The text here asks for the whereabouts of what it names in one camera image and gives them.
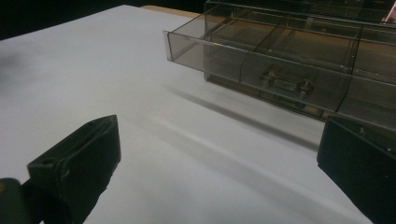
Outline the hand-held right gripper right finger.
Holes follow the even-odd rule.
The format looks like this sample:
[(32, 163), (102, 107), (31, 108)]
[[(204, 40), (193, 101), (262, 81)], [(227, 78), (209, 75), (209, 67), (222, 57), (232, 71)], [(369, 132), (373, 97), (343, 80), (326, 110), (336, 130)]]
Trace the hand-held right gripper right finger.
[(374, 224), (396, 224), (396, 131), (330, 117), (317, 162)]

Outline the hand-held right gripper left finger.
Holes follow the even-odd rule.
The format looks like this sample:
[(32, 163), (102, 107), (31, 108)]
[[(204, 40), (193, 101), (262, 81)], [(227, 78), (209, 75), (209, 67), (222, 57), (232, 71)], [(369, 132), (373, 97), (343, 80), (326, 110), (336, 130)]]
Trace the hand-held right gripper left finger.
[(120, 162), (115, 115), (92, 120), (28, 165), (28, 204), (36, 222), (82, 224)]

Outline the pink object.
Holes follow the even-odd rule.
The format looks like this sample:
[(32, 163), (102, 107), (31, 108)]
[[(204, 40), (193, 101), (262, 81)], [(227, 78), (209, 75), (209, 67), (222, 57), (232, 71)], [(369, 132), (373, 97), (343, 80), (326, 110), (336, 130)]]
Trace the pink object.
[(396, 6), (393, 6), (392, 9), (389, 11), (389, 14), (384, 19), (384, 22), (387, 23), (396, 23)]

